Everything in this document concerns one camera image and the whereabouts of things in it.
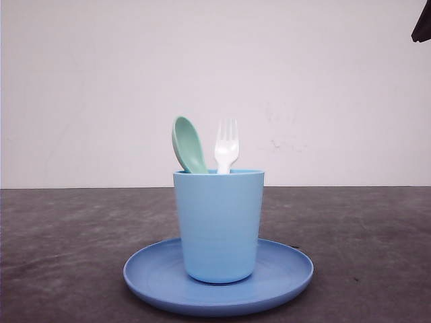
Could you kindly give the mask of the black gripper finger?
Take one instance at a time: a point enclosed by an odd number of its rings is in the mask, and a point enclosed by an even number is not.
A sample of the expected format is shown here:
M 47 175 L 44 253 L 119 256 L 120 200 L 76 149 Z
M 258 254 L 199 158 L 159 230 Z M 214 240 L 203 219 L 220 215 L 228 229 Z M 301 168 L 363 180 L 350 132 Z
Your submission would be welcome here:
M 413 42 L 425 42 L 431 39 L 431 0 L 427 0 L 413 32 Z

